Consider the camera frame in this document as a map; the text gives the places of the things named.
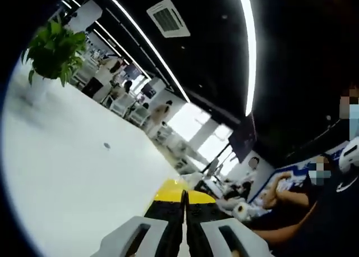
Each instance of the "white pot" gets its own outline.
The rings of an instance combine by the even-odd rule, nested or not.
[[[38,73],[33,74],[33,83],[27,84],[25,99],[32,105],[41,103],[50,87],[54,84],[52,79],[44,79]]]

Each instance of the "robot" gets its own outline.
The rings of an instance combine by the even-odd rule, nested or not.
[[[342,151],[339,168],[344,174],[341,187],[350,186],[359,175],[359,137]],[[270,257],[268,244],[240,220],[248,215],[244,204],[236,218],[223,218],[215,200],[190,190],[184,181],[169,180],[157,192],[143,217],[133,217],[105,236],[92,257],[174,257],[182,243],[182,225],[187,225],[190,256]]]

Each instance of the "green leaves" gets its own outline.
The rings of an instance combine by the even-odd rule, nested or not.
[[[50,21],[38,30],[28,46],[27,60],[33,60],[33,70],[29,73],[32,83],[34,71],[44,78],[60,78],[62,86],[70,80],[73,73],[82,66],[82,60],[76,52],[86,49],[86,35],[74,34],[60,22]],[[21,53],[24,62],[25,52]]]
[[[31,69],[30,73],[29,73],[29,83],[30,85],[33,84],[33,75],[35,73],[35,70],[34,69]]]

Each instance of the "black ceiling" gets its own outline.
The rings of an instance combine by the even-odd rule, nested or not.
[[[99,22],[142,68],[159,77],[160,71],[174,93],[182,97],[114,3],[95,1],[104,10]],[[182,38],[164,38],[146,13],[162,0],[118,1],[155,45],[191,101],[210,111],[217,121],[235,127],[245,114],[248,84],[248,42],[241,1],[171,0],[191,33]],[[269,162],[278,165],[294,160],[286,155],[337,121],[340,92],[350,79],[358,78],[358,12],[354,3],[251,0],[257,42],[253,107],[259,137],[256,150]],[[313,152],[303,150],[296,157],[322,152],[342,139],[330,138],[315,145]]]

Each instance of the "air conditioning vent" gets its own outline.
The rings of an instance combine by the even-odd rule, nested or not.
[[[147,14],[165,38],[191,35],[171,0],[157,3],[147,10]]]

